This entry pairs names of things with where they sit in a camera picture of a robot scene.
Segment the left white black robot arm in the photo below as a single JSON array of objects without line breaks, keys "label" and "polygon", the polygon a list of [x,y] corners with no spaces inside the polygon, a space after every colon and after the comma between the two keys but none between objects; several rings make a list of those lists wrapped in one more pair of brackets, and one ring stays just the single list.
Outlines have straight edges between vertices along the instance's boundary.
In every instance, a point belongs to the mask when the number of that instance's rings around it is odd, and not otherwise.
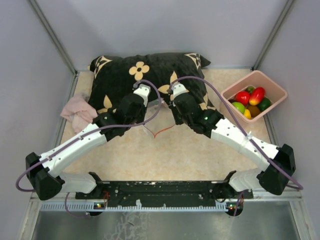
[{"label": "left white black robot arm", "polygon": [[148,97],[141,93],[125,96],[115,110],[100,113],[77,135],[56,148],[37,155],[32,152],[25,158],[26,174],[40,200],[55,197],[62,191],[82,192],[97,199],[104,186],[91,173],[71,175],[64,172],[75,160],[95,147],[121,137],[146,114]]}]

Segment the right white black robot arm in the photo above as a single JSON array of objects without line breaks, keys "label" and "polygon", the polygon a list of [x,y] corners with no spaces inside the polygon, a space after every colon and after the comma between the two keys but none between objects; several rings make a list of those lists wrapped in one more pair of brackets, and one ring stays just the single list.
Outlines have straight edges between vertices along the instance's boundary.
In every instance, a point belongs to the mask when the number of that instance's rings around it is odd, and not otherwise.
[{"label": "right white black robot arm", "polygon": [[190,93],[173,97],[173,106],[182,121],[195,133],[224,143],[256,164],[255,169],[235,171],[223,185],[223,192],[235,198],[240,192],[263,188],[281,195],[296,169],[294,151],[284,144],[279,147],[242,131],[219,111],[202,109]]}]

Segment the red yellow toy mango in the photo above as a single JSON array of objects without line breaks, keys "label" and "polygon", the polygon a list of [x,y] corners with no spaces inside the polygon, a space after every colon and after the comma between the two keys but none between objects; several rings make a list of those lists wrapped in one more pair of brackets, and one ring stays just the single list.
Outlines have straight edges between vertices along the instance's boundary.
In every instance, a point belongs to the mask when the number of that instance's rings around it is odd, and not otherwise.
[{"label": "red yellow toy mango", "polygon": [[252,106],[258,105],[265,97],[265,89],[263,87],[257,87],[253,90],[249,98],[249,104]]}]

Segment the red toy apple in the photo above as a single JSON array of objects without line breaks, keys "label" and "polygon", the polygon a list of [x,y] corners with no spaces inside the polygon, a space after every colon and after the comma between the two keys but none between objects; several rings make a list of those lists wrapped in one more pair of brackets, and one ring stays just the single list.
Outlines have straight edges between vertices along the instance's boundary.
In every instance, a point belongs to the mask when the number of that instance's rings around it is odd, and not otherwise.
[{"label": "red toy apple", "polygon": [[250,93],[247,91],[240,91],[235,95],[235,100],[244,106],[248,105],[249,100],[250,100]]}]

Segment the clear zip bag orange zipper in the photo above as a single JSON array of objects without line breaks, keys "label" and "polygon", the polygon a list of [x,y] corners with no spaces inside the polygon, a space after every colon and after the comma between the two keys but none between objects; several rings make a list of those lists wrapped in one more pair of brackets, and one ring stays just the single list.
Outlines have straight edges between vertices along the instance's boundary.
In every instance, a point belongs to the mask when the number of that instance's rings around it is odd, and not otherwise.
[{"label": "clear zip bag orange zipper", "polygon": [[[157,111],[158,100],[154,100],[147,105],[146,115],[144,120],[151,118]],[[158,134],[169,130],[176,125],[172,111],[169,109],[165,101],[161,100],[160,111],[158,114],[145,125],[142,125],[142,130],[151,138],[155,138]]]}]

